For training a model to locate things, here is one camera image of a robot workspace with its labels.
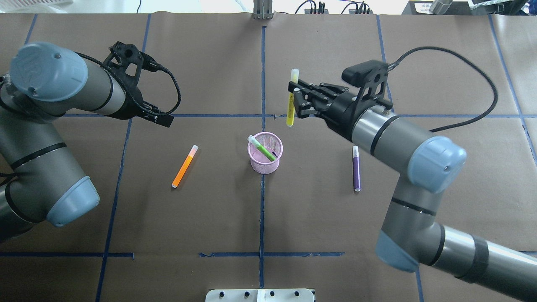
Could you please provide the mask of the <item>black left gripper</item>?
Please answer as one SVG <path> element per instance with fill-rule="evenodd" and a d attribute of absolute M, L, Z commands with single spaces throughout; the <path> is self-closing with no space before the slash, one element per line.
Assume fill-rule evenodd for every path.
<path fill-rule="evenodd" d="M 136 116 L 153 122 L 156 125 L 170 128 L 174 116 L 159 115 L 162 112 L 152 104 L 146 103 L 143 100 L 142 94 L 138 88 L 122 88 L 125 97 L 123 103 L 117 111 L 113 112 L 113 118 L 120 120 L 127 120 Z"/>

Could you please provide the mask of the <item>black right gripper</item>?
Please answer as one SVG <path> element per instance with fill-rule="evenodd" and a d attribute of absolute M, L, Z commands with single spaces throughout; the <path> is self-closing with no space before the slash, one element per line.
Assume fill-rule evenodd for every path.
<path fill-rule="evenodd" d="M 323 118 L 328 128 L 349 141 L 357 120 L 368 109 L 368 101 L 360 100 L 345 86 L 289 81 L 288 91 L 294 96 L 297 118 Z"/>

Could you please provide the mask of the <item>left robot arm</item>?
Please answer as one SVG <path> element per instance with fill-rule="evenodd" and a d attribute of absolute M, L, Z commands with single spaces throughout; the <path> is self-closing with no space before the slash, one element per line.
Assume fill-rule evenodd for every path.
<path fill-rule="evenodd" d="M 161 110 L 138 88 L 143 70 L 167 74 L 177 101 Z M 71 109 L 134 117 L 169 127 L 182 102 L 173 73 L 133 44 L 115 42 L 104 61 L 49 42 L 19 48 L 1 76 L 1 241 L 40 222 L 63 227 L 94 209 L 100 196 L 53 122 Z"/>

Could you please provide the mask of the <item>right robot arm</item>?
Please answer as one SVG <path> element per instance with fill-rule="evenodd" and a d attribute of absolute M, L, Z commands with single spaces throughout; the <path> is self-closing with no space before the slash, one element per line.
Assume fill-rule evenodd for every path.
<path fill-rule="evenodd" d="M 289 82 L 299 118 L 315 115 L 363 151 L 399 173 L 375 252 L 386 264 L 414 273 L 420 264 L 509 297 L 535 302 L 536 258 L 435 221 L 445 189 L 466 162 L 466 151 L 445 136 L 391 111 L 386 83 L 347 87 Z"/>

